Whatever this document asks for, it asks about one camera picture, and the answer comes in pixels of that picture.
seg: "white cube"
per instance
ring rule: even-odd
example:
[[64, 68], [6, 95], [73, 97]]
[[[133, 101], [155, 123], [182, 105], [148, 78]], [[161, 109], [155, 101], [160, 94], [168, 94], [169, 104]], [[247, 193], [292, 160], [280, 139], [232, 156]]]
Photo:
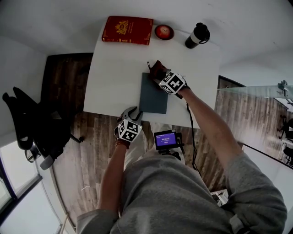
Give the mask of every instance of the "white cube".
[[119, 124], [119, 138], [133, 142], [138, 134], [142, 130], [142, 126], [126, 119], [123, 120], [121, 124]]
[[176, 94], [182, 86], [184, 86], [185, 80], [180, 74], [170, 71], [165, 78], [159, 83], [160, 87], [164, 89], [168, 94]]

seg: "dark gray notebook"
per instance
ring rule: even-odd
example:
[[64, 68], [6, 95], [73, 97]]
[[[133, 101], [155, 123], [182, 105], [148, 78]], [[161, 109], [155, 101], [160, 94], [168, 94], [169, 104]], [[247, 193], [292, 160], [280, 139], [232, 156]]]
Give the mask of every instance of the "dark gray notebook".
[[142, 73], [139, 109], [143, 112], [166, 114], [168, 94], [159, 90], [148, 73]]

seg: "forearm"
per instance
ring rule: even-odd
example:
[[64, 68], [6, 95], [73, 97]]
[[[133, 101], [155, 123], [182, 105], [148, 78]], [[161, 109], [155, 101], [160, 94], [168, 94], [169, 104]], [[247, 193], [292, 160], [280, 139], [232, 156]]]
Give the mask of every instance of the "forearm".
[[223, 168], [228, 162], [242, 152], [234, 139], [228, 125], [206, 103], [200, 100], [191, 90], [179, 91], [190, 106], [195, 119], [214, 148]]
[[102, 179], [98, 209], [118, 213], [125, 153], [125, 145], [120, 144], [115, 148]]

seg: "wooden floor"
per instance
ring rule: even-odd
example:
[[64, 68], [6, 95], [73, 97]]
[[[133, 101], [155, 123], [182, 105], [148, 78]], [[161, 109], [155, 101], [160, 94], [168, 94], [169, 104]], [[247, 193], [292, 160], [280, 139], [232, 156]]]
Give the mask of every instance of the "wooden floor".
[[[81, 144], [70, 140], [53, 165], [61, 197], [73, 223], [78, 215], [97, 205], [101, 178], [114, 150], [113, 132], [117, 125], [116, 117], [82, 111], [91, 60], [91, 53], [49, 56], [42, 88], [42, 101], [59, 106], [71, 121], [72, 133], [76, 137], [85, 137]], [[218, 86], [235, 85], [219, 80]], [[282, 158], [277, 128], [281, 125], [280, 115], [288, 114], [278, 101], [217, 91], [215, 111], [239, 142], [277, 159]], [[191, 128], [174, 128], [182, 132], [185, 161], [191, 166]], [[151, 148], [153, 137], [148, 122], [143, 123], [143, 131]], [[196, 164], [203, 181], [210, 191], [223, 189], [223, 170], [200, 129], [195, 129], [195, 143], [198, 150]]]

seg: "red book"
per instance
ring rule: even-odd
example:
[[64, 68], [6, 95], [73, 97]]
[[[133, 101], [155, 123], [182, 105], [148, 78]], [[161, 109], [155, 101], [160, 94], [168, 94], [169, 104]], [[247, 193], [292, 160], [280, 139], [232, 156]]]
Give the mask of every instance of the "red book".
[[102, 40], [149, 45], [154, 20], [127, 16], [109, 16]]

